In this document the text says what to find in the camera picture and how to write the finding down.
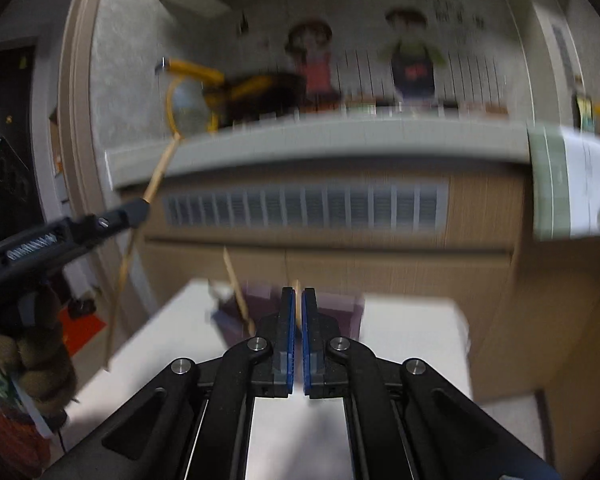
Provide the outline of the operator hand in brown glove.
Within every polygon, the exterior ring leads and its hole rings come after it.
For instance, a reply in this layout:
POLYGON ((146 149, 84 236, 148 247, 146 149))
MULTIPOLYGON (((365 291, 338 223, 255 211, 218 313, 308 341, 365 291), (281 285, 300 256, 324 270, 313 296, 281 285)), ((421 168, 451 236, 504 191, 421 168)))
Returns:
POLYGON ((60 419, 76 394, 76 370, 64 343, 60 301, 43 286, 32 296, 34 324, 0 327, 0 373, 17 385, 45 418, 60 419))

